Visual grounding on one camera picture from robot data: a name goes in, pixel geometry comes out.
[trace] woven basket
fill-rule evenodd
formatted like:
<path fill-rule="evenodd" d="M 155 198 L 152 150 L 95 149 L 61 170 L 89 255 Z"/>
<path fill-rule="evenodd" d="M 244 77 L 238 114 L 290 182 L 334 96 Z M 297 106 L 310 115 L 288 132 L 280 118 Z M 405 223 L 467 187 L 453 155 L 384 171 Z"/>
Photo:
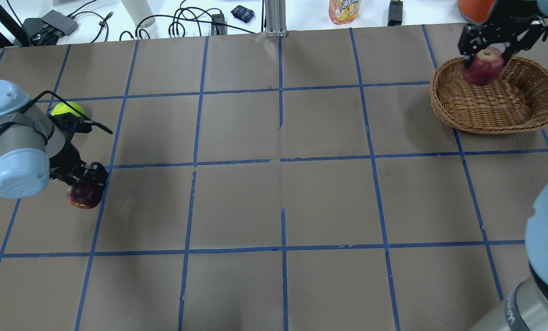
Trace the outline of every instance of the woven basket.
<path fill-rule="evenodd" d="M 448 126 L 479 134 L 509 134 L 548 125 L 548 70 L 526 58 L 512 58 L 496 81 L 474 86 L 461 77 L 462 58 L 433 74 L 433 112 Z"/>

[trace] orange juice bottle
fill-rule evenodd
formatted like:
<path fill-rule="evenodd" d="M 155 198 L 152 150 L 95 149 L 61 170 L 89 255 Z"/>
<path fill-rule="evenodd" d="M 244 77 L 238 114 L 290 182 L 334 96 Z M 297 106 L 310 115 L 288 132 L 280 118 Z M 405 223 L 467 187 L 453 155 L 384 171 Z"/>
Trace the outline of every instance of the orange juice bottle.
<path fill-rule="evenodd" d="M 353 21 L 360 12 L 360 2 L 362 0 L 330 0 L 329 18 L 337 25 Z"/>

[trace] white table surface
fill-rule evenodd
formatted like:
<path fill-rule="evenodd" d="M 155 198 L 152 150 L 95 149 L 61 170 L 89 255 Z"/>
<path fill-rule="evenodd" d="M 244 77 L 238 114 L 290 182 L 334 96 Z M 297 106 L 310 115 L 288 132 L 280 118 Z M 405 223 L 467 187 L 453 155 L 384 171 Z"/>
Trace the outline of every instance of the white table surface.
<path fill-rule="evenodd" d="M 87 0 L 10 0 L 10 3 L 20 19 L 28 17 L 42 17 L 51 9 L 55 9 L 64 15 L 74 11 L 86 3 Z M 152 12 L 173 15 L 179 8 L 180 0 L 149 0 Z M 346 25 L 334 25 L 327 14 L 329 0 L 286 0 L 286 18 L 288 30 L 314 30 L 335 29 L 345 27 L 381 27 L 387 23 L 389 0 L 361 0 L 362 6 L 358 18 Z M 0 4 L 9 11 L 5 0 Z M 237 5 L 245 6 L 255 12 L 255 19 L 250 23 L 243 23 L 231 15 L 231 10 Z M 229 25 L 241 27 L 250 31 L 261 31 L 261 0 L 186 0 L 183 7 L 196 6 L 203 9 L 219 8 L 225 13 L 225 19 Z M 135 23 L 127 13 L 120 0 L 98 0 L 86 6 L 81 11 L 94 11 L 103 17 L 110 11 L 114 15 L 108 20 L 110 35 L 108 40 L 118 40 L 122 31 L 133 32 Z M 59 44 L 79 44 L 90 42 L 98 33 L 99 17 L 92 14 L 84 14 L 78 17 L 79 28 L 71 36 L 63 37 Z M 433 24 L 433 23 L 459 23 L 463 22 L 458 9 L 457 0 L 404 0 L 404 25 Z M 158 17 L 156 23 L 147 30 L 152 38 L 168 38 L 167 27 L 169 18 Z M 196 23 L 185 22 L 186 36 L 198 36 Z M 209 33 L 210 25 L 202 23 L 202 35 Z M 12 35 L 0 24 L 0 31 L 12 40 Z M 228 34 L 242 34 L 246 32 L 228 28 Z M 103 31 L 99 41 L 104 40 Z"/>

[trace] apple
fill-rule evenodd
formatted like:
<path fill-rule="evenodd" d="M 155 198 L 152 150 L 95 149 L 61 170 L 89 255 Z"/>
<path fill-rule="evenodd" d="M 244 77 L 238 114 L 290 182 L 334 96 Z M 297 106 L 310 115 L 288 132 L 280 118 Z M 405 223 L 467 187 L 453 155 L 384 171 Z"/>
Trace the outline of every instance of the apple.
<path fill-rule="evenodd" d="M 504 62 L 501 51 L 488 46 L 476 54 L 469 68 L 462 67 L 461 76 L 470 84 L 485 86 L 499 77 Z"/>
<path fill-rule="evenodd" d="M 67 201 L 81 209 L 92 209 L 102 199 L 104 188 L 93 183 L 77 182 L 67 189 Z"/>

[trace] tennis ball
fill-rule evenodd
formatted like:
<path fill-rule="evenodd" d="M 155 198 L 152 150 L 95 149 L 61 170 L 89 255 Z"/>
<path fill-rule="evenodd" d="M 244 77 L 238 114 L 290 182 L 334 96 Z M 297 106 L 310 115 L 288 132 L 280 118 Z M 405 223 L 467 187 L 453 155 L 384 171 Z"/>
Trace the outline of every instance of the tennis ball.
<path fill-rule="evenodd" d="M 84 109 L 80 105 L 78 105 L 77 103 L 75 103 L 73 101 L 68 101 L 67 103 L 69 103 L 72 107 L 74 107 L 75 109 L 77 109 L 81 113 L 84 113 Z M 65 114 L 65 113 L 71 113 L 73 115 L 76 115 L 77 117 L 82 117 L 82 115 L 76 113 L 76 111 L 74 111 L 73 109 L 68 107 L 68 105 L 66 105 L 65 103 L 58 103 L 53 108 L 53 111 L 51 111 L 52 116 L 62 115 L 62 114 Z"/>

